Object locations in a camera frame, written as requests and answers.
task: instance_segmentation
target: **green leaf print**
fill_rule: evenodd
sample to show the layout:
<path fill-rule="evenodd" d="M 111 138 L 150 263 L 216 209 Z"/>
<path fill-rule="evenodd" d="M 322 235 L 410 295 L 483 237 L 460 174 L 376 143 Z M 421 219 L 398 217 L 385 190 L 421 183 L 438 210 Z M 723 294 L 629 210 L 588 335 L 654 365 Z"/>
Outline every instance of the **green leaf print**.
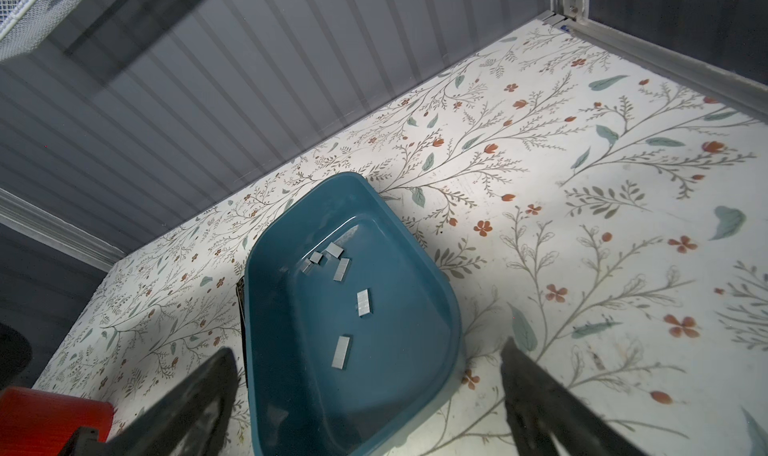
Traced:
<path fill-rule="evenodd" d="M 117 329 L 115 329 L 115 330 L 114 330 L 114 334 L 113 334 L 113 335 L 112 335 L 112 337 L 109 339 L 109 343 L 107 343 L 107 349 L 109 349 L 109 347 L 110 347 L 110 346 L 112 346 L 112 342 L 114 341 L 114 337 L 115 337 L 115 336 L 117 336 L 117 335 L 118 335 L 118 330 L 117 330 Z"/>
<path fill-rule="evenodd" d="M 523 311 L 515 308 L 512 304 L 507 303 L 512 310 L 512 334 L 514 334 L 514 343 L 518 348 L 531 352 L 536 349 L 538 340 L 536 339 L 536 333 L 534 333 L 531 323 L 525 318 Z"/>
<path fill-rule="evenodd" d="M 602 323 L 595 323 L 594 325 L 588 323 L 581 327 L 574 328 L 574 331 L 571 333 L 571 337 L 573 339 L 580 339 L 580 338 L 583 338 L 584 336 L 594 335 L 595 333 L 601 333 L 608 328 L 613 328 L 620 324 L 621 323 L 616 321 L 605 321 Z"/>
<path fill-rule="evenodd" d="M 614 143 L 619 139 L 618 133 L 616 131 L 611 130 L 607 126 L 597 125 L 595 128 L 598 130 L 598 135 L 600 135 L 600 137 L 603 137 L 606 140 L 608 140 L 608 144 L 610 146 L 613 146 Z"/>
<path fill-rule="evenodd" d="M 431 168 L 433 164 L 435 164 L 435 154 L 430 153 L 429 156 L 427 156 L 426 161 L 424 161 L 424 164 L 422 165 L 422 170 L 429 171 L 429 168 Z"/>
<path fill-rule="evenodd" d="M 466 143 L 465 143 L 465 144 L 462 146 L 462 150 L 468 150 L 468 149 L 469 149 L 469 148 L 470 148 L 470 147 L 471 147 L 473 144 L 475 144 L 475 141 L 477 141 L 477 140 L 478 140 L 478 138 L 480 138 L 480 136 L 475 136 L 473 139 L 471 139 L 471 140 L 467 141 L 467 142 L 466 142 Z"/>
<path fill-rule="evenodd" d="M 732 237 L 739 232 L 746 221 L 746 215 L 740 210 L 725 206 L 718 206 L 715 208 L 715 216 L 720 222 L 717 224 L 715 236 L 713 236 L 710 241 Z"/>
<path fill-rule="evenodd" d="M 571 165 L 571 170 L 575 170 L 576 168 L 580 167 L 582 164 L 584 164 L 585 161 L 587 161 L 587 158 L 589 157 L 589 151 L 592 148 L 587 148 L 587 151 L 584 152 L 580 157 L 576 158 L 576 162 Z"/>
<path fill-rule="evenodd" d="M 725 118 L 729 116 L 734 116 L 738 112 L 725 112 L 725 113 L 715 113 L 714 115 L 707 115 L 703 117 L 702 119 L 705 121 L 716 121 L 716 120 L 724 120 Z"/>
<path fill-rule="evenodd" d="M 665 137 L 648 138 L 645 142 L 650 146 L 685 146 L 685 143 L 681 143 L 677 140 L 670 140 Z"/>
<path fill-rule="evenodd" d="M 750 436 L 750 440 L 752 440 L 750 456 L 768 456 L 768 433 L 757 424 L 752 414 L 744 408 L 741 411 L 744 412 L 744 418 L 746 419 L 746 432 Z"/>
<path fill-rule="evenodd" d="M 597 80 L 596 82 L 591 82 L 589 84 L 589 87 L 592 88 L 593 92 L 600 92 L 604 90 L 605 88 L 608 88 L 609 86 L 613 85 L 615 82 L 619 81 L 622 78 L 626 78 L 626 75 L 619 75 L 619 76 L 612 76 L 610 78 L 605 78 L 604 80 Z"/>
<path fill-rule="evenodd" d="M 420 207 L 424 208 L 424 203 L 426 203 L 426 198 L 424 198 L 424 191 L 419 188 L 411 188 L 411 199 L 414 203 L 419 205 Z"/>

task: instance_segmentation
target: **red flower print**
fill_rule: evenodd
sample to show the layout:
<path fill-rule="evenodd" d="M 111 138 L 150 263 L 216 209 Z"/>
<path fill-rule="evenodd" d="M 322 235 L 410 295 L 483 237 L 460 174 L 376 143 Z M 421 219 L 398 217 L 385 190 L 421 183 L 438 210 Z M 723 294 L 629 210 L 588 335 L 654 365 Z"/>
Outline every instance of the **red flower print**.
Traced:
<path fill-rule="evenodd" d="M 695 250 L 699 247 L 699 245 L 692 243 L 688 237 L 680 237 L 680 241 L 669 240 L 667 243 L 672 247 L 677 247 L 677 252 L 682 254 L 686 254 L 688 250 Z"/>
<path fill-rule="evenodd" d="M 480 232 L 480 236 L 486 237 L 490 231 L 493 230 L 490 221 L 478 221 L 478 225 L 475 227 L 475 231 Z"/>
<path fill-rule="evenodd" d="M 658 402 L 661 404 L 673 403 L 672 397 L 663 391 L 652 391 L 650 392 L 650 397 L 653 398 L 655 402 Z"/>
<path fill-rule="evenodd" d="M 707 153 L 720 153 L 725 149 L 725 144 L 719 141 L 708 141 L 701 145 L 701 149 Z"/>
<path fill-rule="evenodd" d="M 672 315 L 667 315 L 664 317 L 664 321 L 670 325 L 674 325 L 672 328 L 670 328 L 670 335 L 674 336 L 675 338 L 683 336 L 683 333 L 685 333 L 685 336 L 688 336 L 689 338 L 699 337 L 699 332 L 695 329 L 691 329 L 696 327 L 696 319 L 685 317 L 681 323 L 677 321 L 677 318 L 673 317 Z"/>
<path fill-rule="evenodd" d="M 558 289 L 554 284 L 548 284 L 547 289 L 549 289 L 549 294 L 547 295 L 548 301 L 555 299 L 558 303 L 565 303 L 564 296 L 568 294 L 568 290 L 566 288 Z"/>
<path fill-rule="evenodd" d="M 464 372 L 464 378 L 462 378 L 462 384 L 469 384 L 469 388 L 474 391 L 475 384 L 480 382 L 480 376 L 472 376 L 472 370 L 468 369 Z"/>

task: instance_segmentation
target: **staple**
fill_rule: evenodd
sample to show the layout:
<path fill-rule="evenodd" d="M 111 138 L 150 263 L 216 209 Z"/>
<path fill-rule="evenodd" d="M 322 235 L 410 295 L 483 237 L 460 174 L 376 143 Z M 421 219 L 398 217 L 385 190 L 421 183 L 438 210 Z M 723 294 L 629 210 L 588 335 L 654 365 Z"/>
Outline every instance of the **staple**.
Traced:
<path fill-rule="evenodd" d="M 350 340 L 350 336 L 339 336 L 339 342 L 336 343 L 336 352 L 333 353 L 333 361 L 331 362 L 332 368 L 344 369 L 346 351 L 350 347 Z"/>
<path fill-rule="evenodd" d="M 357 293 L 357 316 L 363 317 L 371 312 L 371 302 L 368 298 L 368 289 Z"/>
<path fill-rule="evenodd" d="M 350 265 L 350 259 L 349 258 L 342 258 L 339 260 L 339 267 L 336 268 L 336 274 L 333 275 L 333 281 L 341 281 L 344 279 L 344 273 L 346 273 L 346 268 Z"/>
<path fill-rule="evenodd" d="M 328 248 L 326 248 L 326 251 L 334 258 L 338 258 L 341 256 L 341 253 L 344 253 L 344 248 L 336 243 L 328 243 Z"/>

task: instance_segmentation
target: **gray corrugated wall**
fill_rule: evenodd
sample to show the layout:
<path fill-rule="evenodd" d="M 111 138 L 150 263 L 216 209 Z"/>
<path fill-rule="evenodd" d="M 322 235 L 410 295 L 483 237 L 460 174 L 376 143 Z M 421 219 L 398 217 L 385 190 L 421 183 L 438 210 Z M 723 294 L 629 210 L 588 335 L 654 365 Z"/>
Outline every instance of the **gray corrugated wall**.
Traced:
<path fill-rule="evenodd" d="M 84 0 L 0 66 L 0 187 L 133 250 L 548 1 Z"/>
<path fill-rule="evenodd" d="M 0 323 L 32 346 L 12 384 L 32 387 L 105 274 L 0 224 Z"/>

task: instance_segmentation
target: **red container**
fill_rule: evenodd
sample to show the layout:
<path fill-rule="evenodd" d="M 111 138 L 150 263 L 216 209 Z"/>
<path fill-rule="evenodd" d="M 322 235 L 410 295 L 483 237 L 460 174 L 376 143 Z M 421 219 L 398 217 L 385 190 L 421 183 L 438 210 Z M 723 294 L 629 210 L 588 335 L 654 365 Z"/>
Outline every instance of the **red container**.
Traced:
<path fill-rule="evenodd" d="M 56 456 L 81 426 L 107 441 L 112 404 L 35 389 L 0 392 L 0 456 Z"/>

